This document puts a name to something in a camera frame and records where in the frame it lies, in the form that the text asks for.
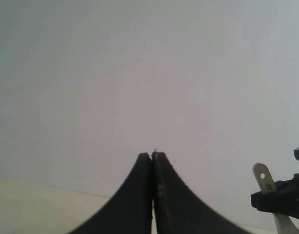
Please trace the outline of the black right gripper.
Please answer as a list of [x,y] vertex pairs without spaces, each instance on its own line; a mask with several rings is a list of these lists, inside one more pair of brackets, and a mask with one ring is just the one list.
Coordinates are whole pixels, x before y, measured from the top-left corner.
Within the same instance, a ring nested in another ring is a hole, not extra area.
[[277,191],[250,195],[251,206],[258,211],[293,216],[299,219],[299,173],[292,180],[275,182]]

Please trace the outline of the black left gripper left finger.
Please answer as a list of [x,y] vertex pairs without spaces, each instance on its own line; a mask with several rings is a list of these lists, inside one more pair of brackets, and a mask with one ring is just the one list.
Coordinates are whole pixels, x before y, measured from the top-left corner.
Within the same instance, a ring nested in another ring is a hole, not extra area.
[[129,175],[116,193],[74,234],[150,234],[152,227],[152,161],[138,155]]

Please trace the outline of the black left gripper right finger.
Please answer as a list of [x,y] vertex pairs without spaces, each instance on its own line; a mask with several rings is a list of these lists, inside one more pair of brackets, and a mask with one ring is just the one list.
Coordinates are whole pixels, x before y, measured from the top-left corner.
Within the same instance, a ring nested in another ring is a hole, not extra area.
[[152,153],[154,211],[159,234],[243,234],[244,229],[200,200],[177,174],[164,152]]

